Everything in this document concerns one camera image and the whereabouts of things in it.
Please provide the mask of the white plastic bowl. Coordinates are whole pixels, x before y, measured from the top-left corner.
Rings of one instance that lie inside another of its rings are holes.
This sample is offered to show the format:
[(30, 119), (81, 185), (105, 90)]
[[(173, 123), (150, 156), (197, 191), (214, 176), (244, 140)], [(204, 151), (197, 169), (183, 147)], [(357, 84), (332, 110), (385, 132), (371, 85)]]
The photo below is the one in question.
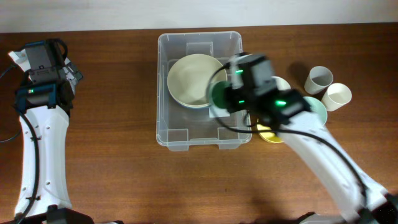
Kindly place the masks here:
[(290, 84), (285, 79), (278, 77), (278, 76), (273, 76), (273, 79), (276, 82), (278, 90), (284, 91), (284, 90), (291, 89)]

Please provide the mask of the yellow plastic bowl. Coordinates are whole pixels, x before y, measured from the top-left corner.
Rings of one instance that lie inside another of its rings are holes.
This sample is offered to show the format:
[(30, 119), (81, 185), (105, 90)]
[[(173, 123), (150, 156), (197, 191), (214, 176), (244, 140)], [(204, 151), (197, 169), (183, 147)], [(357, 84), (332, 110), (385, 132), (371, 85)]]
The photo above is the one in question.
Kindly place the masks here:
[(269, 142), (269, 143), (282, 143), (283, 140), (279, 138), (276, 134), (269, 132), (270, 127), (268, 126), (263, 126), (261, 124), (257, 124), (256, 126), (258, 131), (262, 131), (259, 133), (260, 137)]

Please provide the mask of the mint green plastic bowl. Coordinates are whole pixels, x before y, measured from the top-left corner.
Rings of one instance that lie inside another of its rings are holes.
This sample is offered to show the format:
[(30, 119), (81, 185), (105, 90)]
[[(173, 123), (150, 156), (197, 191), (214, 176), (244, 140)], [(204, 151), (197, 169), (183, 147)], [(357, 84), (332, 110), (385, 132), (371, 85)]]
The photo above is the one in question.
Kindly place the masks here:
[(320, 100), (311, 96), (304, 96), (304, 99), (310, 105), (311, 110), (318, 115), (322, 125), (324, 126), (328, 119), (328, 113), (324, 104)]

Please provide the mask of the grey plastic cup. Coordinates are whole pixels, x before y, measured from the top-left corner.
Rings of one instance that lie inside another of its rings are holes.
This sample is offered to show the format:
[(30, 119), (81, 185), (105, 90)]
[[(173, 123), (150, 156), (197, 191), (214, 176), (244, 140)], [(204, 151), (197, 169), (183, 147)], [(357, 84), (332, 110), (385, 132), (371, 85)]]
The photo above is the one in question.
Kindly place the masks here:
[(316, 95), (333, 83), (332, 72), (323, 66), (313, 67), (304, 84), (308, 94)]

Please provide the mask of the green plastic cup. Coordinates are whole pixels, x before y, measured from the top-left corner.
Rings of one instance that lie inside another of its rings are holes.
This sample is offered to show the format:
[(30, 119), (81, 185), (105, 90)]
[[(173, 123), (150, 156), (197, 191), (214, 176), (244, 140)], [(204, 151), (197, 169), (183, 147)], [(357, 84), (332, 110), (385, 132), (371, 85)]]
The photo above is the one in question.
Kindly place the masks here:
[(209, 88), (210, 103), (217, 108), (227, 109), (228, 102), (226, 91), (230, 86), (228, 81), (212, 82)]

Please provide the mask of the white plastic cup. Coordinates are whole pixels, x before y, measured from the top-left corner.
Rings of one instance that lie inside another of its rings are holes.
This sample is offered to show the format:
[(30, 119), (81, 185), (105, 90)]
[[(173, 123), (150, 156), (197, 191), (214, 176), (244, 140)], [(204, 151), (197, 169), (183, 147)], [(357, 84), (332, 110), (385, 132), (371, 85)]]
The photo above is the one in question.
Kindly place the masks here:
[(351, 90), (342, 83), (334, 83), (327, 88), (321, 102), (327, 111), (335, 111), (348, 104), (351, 100)]

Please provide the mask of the dark blue plastic plate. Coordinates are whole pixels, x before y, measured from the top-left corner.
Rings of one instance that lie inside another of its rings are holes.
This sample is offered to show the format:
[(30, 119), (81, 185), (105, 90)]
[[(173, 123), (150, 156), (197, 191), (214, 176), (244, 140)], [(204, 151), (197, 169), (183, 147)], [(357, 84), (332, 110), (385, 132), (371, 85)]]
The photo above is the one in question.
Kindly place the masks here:
[(204, 104), (204, 105), (188, 105), (188, 104), (184, 104), (184, 103), (179, 103), (179, 104), (185, 108), (194, 109), (194, 110), (209, 108), (209, 106), (210, 106), (210, 104)]

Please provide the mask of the beige plate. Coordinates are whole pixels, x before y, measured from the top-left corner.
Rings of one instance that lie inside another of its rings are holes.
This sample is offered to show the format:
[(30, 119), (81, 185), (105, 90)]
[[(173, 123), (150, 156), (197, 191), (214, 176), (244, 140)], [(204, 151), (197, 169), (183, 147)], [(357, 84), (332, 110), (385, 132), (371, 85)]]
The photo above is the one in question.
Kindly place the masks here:
[(226, 70), (214, 57), (205, 54), (187, 55), (169, 70), (167, 87), (173, 99), (188, 105), (209, 104), (206, 97), (208, 82), (226, 81)]

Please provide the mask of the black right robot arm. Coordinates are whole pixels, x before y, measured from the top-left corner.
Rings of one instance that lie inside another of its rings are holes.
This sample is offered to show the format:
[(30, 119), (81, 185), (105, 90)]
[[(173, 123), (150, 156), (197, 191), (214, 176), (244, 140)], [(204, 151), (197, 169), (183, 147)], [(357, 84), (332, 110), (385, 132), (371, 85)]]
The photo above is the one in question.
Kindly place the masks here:
[(267, 87), (259, 95), (227, 87), (231, 110), (255, 112), (308, 165), (340, 210), (337, 217), (307, 213), (296, 223), (397, 223), (397, 196), (372, 180), (337, 143), (297, 90)]

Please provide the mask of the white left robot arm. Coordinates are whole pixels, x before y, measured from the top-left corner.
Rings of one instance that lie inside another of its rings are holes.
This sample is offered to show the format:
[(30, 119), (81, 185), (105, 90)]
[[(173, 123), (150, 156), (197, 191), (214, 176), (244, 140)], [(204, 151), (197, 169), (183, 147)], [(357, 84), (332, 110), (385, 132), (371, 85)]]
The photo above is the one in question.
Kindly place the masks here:
[(72, 209), (65, 171), (69, 112), (82, 75), (68, 58), (57, 65), (25, 51), (9, 56), (28, 81), (16, 91), (24, 149), (14, 223), (92, 223)]

